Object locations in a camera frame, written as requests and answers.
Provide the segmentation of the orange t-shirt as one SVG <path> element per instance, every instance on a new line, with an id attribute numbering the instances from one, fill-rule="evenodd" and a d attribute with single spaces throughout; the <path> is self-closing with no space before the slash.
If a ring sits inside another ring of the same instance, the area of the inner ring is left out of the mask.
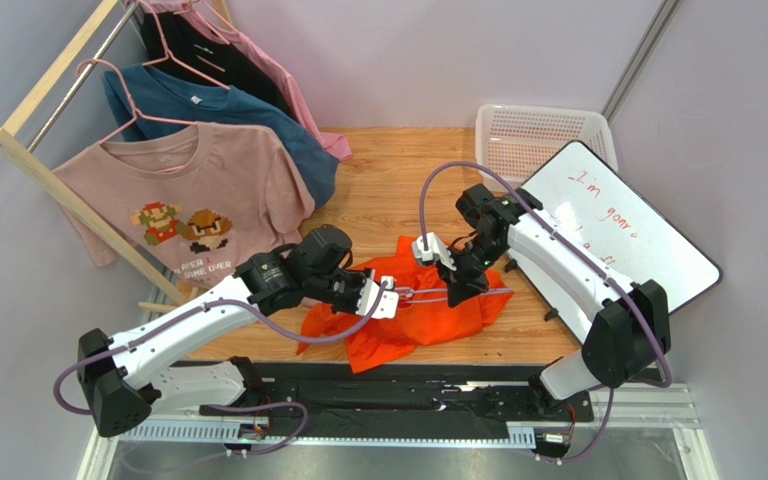
<path id="1" fill-rule="evenodd" d="M 418 265 L 408 236 L 398 239 L 395 253 L 377 257 L 358 266 L 395 278 L 396 287 L 413 289 L 446 288 L 433 267 Z M 500 274 L 487 274 L 489 289 L 508 288 Z M 345 339 L 345 349 L 353 372 L 361 373 L 413 353 L 419 346 L 446 343 L 482 332 L 501 315 L 513 292 L 507 295 L 474 297 L 455 308 L 445 304 L 401 304 L 391 320 L 369 321 Z"/>

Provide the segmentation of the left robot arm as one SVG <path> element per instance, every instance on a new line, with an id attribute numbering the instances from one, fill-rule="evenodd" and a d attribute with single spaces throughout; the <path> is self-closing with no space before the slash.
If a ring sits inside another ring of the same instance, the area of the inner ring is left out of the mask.
<path id="1" fill-rule="evenodd" d="M 200 297 L 141 327 L 113 336 L 100 329 L 78 341 L 74 371 L 90 416 L 102 437 L 121 435 L 151 414 L 206 406 L 216 410 L 242 398 L 256 382 L 238 360 L 181 366 L 179 360 L 213 339 L 257 321 L 274 328 L 270 315 L 318 300 L 360 321 L 391 319 L 399 304 L 390 277 L 353 271 L 343 262 L 350 238 L 325 225 L 299 243 L 252 256 Z"/>

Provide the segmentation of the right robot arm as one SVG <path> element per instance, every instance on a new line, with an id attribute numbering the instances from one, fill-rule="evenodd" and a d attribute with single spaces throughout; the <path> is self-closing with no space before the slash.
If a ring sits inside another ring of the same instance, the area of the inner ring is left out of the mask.
<path id="1" fill-rule="evenodd" d="M 512 251 L 536 265 L 591 319 L 581 348 L 531 379 L 539 401 L 617 388 L 651 364 L 666 365 L 669 308 L 658 282 L 637 283 L 567 240 L 522 189 L 495 196 L 477 184 L 462 193 L 456 208 L 473 233 L 463 247 L 449 247 L 438 264 L 450 306 L 487 292 L 487 270 Z"/>

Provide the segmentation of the light blue wire hanger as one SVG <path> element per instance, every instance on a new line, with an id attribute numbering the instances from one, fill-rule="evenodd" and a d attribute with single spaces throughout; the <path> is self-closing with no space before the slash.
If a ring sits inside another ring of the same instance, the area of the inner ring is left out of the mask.
<path id="1" fill-rule="evenodd" d="M 395 292 L 399 296 L 399 302 L 406 305 L 420 304 L 445 304 L 451 306 L 446 288 L 413 289 L 409 287 L 397 287 Z M 507 295 L 512 293 L 511 288 L 491 288 L 480 292 L 476 298 L 493 295 Z"/>

